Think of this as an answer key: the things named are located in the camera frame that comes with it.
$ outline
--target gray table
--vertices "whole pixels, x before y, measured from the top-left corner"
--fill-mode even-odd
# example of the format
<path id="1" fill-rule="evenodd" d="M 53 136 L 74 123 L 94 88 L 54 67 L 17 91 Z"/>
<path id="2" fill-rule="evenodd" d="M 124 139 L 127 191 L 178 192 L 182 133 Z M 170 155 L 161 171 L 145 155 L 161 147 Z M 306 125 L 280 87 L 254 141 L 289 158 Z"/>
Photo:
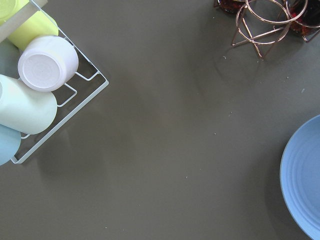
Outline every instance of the gray table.
<path id="1" fill-rule="evenodd" d="M 320 38 L 265 61 L 211 0 L 52 0 L 110 85 L 0 167 L 1 240 L 307 240 L 284 203 L 290 136 L 319 114 Z"/>

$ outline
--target yellow cup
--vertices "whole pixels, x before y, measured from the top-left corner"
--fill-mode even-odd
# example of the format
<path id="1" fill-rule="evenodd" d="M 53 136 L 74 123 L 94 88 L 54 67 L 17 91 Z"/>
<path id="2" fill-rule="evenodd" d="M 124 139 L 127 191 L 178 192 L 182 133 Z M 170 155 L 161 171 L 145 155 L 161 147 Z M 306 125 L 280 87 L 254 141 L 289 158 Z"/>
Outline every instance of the yellow cup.
<path id="1" fill-rule="evenodd" d="M 0 0 L 0 25 L 18 12 L 29 0 Z M 36 37 L 42 35 L 58 36 L 59 29 L 56 22 L 41 11 L 37 11 L 32 17 L 19 26 L 8 39 L 19 49 L 25 50 L 28 44 Z"/>

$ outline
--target dish rack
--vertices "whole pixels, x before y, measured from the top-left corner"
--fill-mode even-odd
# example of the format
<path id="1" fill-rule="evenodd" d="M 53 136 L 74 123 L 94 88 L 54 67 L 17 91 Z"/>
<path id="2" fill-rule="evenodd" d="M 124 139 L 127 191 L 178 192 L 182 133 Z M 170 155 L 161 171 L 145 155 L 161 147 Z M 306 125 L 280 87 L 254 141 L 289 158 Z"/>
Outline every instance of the dish rack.
<path id="1" fill-rule="evenodd" d="M 44 13 L 54 23 L 49 15 L 42 10 L 42 7 L 47 2 L 47 0 L 29 0 L 26 6 L 0 26 L 0 43 L 37 11 Z M 109 85 L 107 78 L 92 61 L 86 57 L 59 26 L 57 28 L 59 29 L 59 36 L 65 38 L 75 48 L 79 58 L 79 67 L 72 79 L 53 91 L 57 100 L 57 114 L 53 123 L 45 131 L 38 134 L 26 135 L 22 133 L 21 145 L 11 159 L 14 164 L 22 164 L 80 109 Z"/>

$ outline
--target plate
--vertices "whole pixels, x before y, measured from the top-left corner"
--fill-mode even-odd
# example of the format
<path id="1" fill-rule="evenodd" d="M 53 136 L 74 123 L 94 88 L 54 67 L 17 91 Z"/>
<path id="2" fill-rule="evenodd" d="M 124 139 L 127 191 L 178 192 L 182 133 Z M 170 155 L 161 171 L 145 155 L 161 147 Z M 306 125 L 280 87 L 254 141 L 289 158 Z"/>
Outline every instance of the plate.
<path id="1" fill-rule="evenodd" d="M 304 123 L 287 143 L 280 183 L 294 220 L 310 238 L 320 240 L 320 115 Z"/>

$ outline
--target plastic cup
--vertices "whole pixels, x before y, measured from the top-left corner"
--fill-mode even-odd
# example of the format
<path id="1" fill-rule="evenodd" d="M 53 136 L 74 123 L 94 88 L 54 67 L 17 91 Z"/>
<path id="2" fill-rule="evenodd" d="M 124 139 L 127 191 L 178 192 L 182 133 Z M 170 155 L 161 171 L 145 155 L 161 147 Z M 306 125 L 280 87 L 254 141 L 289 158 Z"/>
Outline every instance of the plastic cup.
<path id="1" fill-rule="evenodd" d="M 0 25 L 18 12 L 29 0 L 0 0 Z M 59 29 L 53 18 L 37 11 L 21 26 L 19 26 L 8 39 L 19 49 L 24 50 L 36 37 L 42 35 L 58 35 Z"/>
<path id="2" fill-rule="evenodd" d="M 21 80 L 0 75 L 0 125 L 25 134 L 44 131 L 55 119 L 57 100 L 51 92 L 39 92 Z"/>
<path id="3" fill-rule="evenodd" d="M 19 131 L 0 125 L 0 165 L 8 162 L 16 154 L 20 143 Z"/>
<path id="4" fill-rule="evenodd" d="M 51 92 L 70 80 L 79 59 L 75 48 L 59 36 L 40 36 L 25 49 L 18 62 L 22 81 L 31 89 Z"/>
<path id="5" fill-rule="evenodd" d="M 19 49 L 9 40 L 0 42 L 0 74 L 11 78 L 19 78 L 18 61 Z"/>

